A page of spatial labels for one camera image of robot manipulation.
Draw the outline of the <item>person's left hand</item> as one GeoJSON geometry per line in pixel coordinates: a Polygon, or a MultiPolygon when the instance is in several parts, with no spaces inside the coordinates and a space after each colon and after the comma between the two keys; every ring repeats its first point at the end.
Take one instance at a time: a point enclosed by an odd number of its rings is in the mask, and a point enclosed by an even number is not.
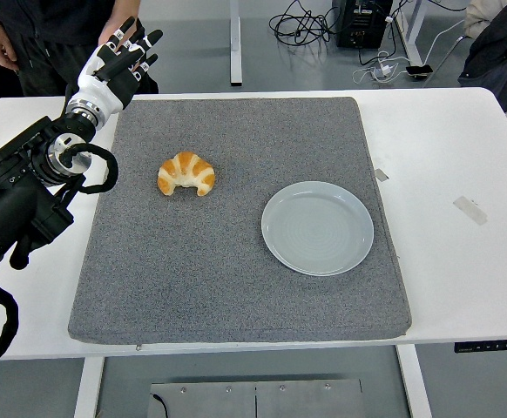
{"type": "Polygon", "coordinates": [[[146,54],[141,45],[144,35],[145,29],[136,17],[108,22],[98,41],[98,77],[110,80],[123,71],[135,72],[146,54]]]}

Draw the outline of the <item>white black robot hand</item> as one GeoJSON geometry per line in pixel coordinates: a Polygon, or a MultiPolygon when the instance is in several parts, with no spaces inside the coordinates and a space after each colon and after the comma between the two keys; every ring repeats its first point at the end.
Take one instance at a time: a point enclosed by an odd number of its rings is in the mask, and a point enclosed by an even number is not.
{"type": "Polygon", "coordinates": [[[149,50],[163,37],[162,30],[144,28],[126,37],[135,22],[129,17],[91,54],[78,76],[78,91],[66,103],[68,113],[85,111],[100,125],[130,104],[158,59],[149,50]]]}

